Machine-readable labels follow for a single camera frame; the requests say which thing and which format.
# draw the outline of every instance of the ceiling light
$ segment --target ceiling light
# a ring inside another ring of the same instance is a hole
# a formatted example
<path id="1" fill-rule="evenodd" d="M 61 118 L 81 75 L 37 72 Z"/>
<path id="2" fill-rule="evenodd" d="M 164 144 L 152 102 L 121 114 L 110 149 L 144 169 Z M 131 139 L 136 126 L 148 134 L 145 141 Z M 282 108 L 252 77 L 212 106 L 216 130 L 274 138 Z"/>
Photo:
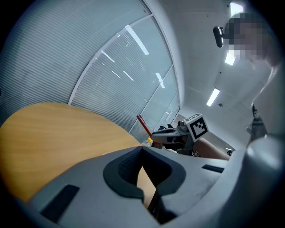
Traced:
<path id="1" fill-rule="evenodd" d="M 141 50 L 143 51 L 143 53 L 145 55 L 148 55 L 148 51 L 146 49 L 146 47 L 143 45 L 142 41 L 140 40 L 140 38 L 138 37 L 138 35 L 134 32 L 134 30 L 127 25 L 126 26 L 126 30 L 130 33 L 130 35 L 134 38 L 134 40 L 137 42 L 137 44 L 139 45 L 139 47 L 141 48 Z"/>
<path id="2" fill-rule="evenodd" d="M 155 74 L 156 74 L 156 77 L 157 77 L 158 80 L 159 80 L 159 83 L 161 83 L 161 87 L 165 89 L 164 84 L 163 84 L 163 80 L 162 80 L 162 78 L 161 78 L 161 76 L 160 76 L 160 73 L 155 73 Z"/>
<path id="3" fill-rule="evenodd" d="M 117 75 L 114 71 L 112 71 L 115 75 Z M 118 75 L 117 75 L 118 76 Z M 120 76 L 118 76 L 119 78 L 121 78 Z"/>
<path id="4" fill-rule="evenodd" d="M 123 70 L 123 72 L 126 74 L 126 76 L 128 76 L 133 81 L 133 79 L 130 77 L 130 75 L 128 75 L 124 70 Z"/>
<path id="5" fill-rule="evenodd" d="M 231 16 L 244 11 L 244 8 L 237 3 L 232 2 L 230 6 L 231 6 Z"/>
<path id="6" fill-rule="evenodd" d="M 214 100 L 217 98 L 218 94 L 220 93 L 220 90 L 217 88 L 214 88 L 214 91 L 212 93 L 212 95 L 210 96 L 210 99 L 207 102 L 208 106 L 211 106 L 212 103 L 214 102 Z"/>
<path id="7" fill-rule="evenodd" d="M 104 54 L 105 56 L 107 56 L 108 59 L 110 59 L 112 62 L 115 62 L 110 56 L 108 56 L 105 52 L 101 51 L 102 54 Z"/>
<path id="8" fill-rule="evenodd" d="M 232 66 L 235 62 L 235 59 L 236 57 L 234 56 L 233 52 L 228 51 L 226 60 L 224 62 Z"/>

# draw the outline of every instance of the round table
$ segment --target round table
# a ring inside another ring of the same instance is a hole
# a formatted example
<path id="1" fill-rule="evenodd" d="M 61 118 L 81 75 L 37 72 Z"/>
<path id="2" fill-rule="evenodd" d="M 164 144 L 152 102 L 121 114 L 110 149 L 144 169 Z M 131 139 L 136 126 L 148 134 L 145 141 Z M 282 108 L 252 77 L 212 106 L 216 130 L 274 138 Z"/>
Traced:
<path id="1" fill-rule="evenodd" d="M 10 116 L 0 128 L 0 172 L 7 189 L 27 202 L 74 164 L 140 146 L 114 122 L 83 108 L 39 103 Z M 142 168 L 138 185 L 150 203 L 155 187 Z"/>

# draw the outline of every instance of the white shirt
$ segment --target white shirt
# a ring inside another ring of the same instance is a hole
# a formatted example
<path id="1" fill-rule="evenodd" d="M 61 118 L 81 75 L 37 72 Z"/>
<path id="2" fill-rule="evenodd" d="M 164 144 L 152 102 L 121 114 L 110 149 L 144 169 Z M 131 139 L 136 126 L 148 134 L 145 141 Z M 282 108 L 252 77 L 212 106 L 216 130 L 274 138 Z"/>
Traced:
<path id="1" fill-rule="evenodd" d="M 253 100 L 268 134 L 285 133 L 285 65 L 274 67 L 265 87 Z"/>

